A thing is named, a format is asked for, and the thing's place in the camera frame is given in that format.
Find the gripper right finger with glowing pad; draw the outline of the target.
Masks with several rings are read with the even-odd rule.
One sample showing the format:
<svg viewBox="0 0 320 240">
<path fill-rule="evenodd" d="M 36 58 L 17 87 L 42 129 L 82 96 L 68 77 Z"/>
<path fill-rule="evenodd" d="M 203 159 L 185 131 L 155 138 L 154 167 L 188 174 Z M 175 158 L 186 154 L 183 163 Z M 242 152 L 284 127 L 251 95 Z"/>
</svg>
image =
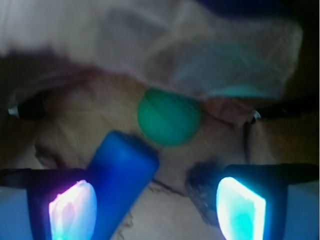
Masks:
<svg viewBox="0 0 320 240">
<path fill-rule="evenodd" d="M 318 240 L 320 171 L 308 163 L 229 165 L 216 190 L 227 240 Z"/>
</svg>

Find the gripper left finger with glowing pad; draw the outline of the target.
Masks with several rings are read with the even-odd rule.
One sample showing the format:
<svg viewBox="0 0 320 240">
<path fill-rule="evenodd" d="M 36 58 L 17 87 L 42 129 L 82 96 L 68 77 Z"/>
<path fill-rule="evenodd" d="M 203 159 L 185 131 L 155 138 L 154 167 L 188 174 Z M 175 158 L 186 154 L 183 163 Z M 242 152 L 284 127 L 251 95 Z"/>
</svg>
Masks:
<svg viewBox="0 0 320 240">
<path fill-rule="evenodd" d="M 2 169 L 2 240 L 90 240 L 97 197 L 83 169 Z"/>
</svg>

